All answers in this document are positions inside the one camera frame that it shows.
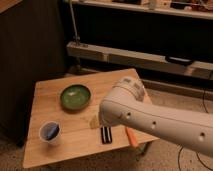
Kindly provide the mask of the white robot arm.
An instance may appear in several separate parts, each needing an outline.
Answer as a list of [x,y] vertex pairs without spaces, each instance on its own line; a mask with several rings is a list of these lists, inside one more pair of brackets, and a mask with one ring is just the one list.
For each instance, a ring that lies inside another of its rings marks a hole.
[[213,157],[213,114],[144,102],[143,83],[120,78],[102,98],[92,129],[124,125]]

